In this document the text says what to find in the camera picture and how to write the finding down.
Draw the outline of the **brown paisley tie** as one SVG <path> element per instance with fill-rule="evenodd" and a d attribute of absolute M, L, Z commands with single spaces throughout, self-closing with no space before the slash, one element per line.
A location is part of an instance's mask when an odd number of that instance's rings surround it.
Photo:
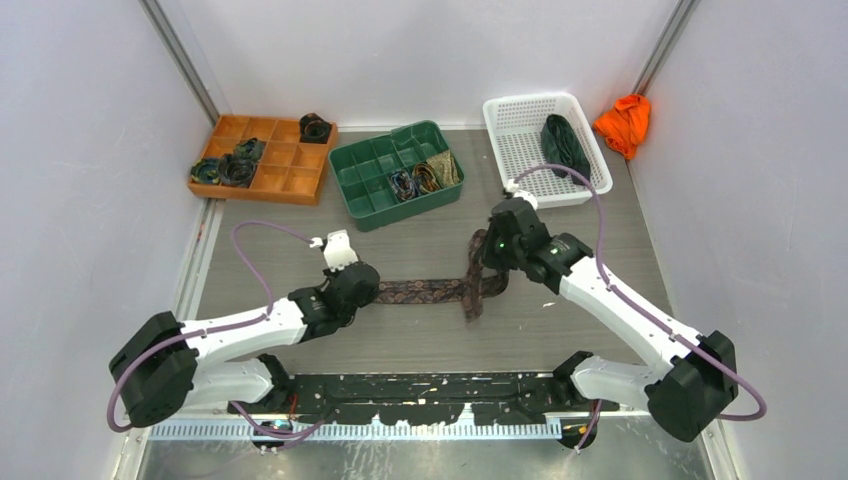
<path fill-rule="evenodd" d="M 487 274 L 483 265 L 483 244 L 487 231 L 476 230 L 468 242 L 466 273 L 462 278 L 382 281 L 375 304 L 382 305 L 434 305 L 458 303 L 467 322 L 480 318 L 483 302 L 494 298 L 508 288 L 510 273 L 492 270 Z"/>

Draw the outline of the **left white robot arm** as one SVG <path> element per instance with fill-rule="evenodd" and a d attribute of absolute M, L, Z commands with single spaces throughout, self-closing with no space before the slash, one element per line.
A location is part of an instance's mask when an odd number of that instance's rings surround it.
<path fill-rule="evenodd" d="M 110 427 L 123 429 L 115 421 L 118 404 L 132 428 L 231 401 L 269 413 L 285 409 L 289 377 L 265 350 L 331 335 L 378 294 L 379 273 L 367 263 L 325 276 L 322 285 L 294 290 L 268 307 L 208 320 L 180 322 L 170 311 L 150 317 L 109 363 L 115 381 Z"/>

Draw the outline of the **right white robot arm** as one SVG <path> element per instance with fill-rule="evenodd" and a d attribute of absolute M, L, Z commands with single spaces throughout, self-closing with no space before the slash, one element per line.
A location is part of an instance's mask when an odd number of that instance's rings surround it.
<path fill-rule="evenodd" d="M 555 396 L 567 410 L 591 400 L 648 412 L 677 440 L 691 442 L 739 393 L 733 342 L 703 335 L 612 275 L 585 243 L 551 235 L 533 205 L 514 197 L 497 204 L 483 242 L 485 267 L 518 270 L 529 280 L 580 306 L 623 340 L 642 360 L 625 364 L 578 351 L 553 371 Z"/>

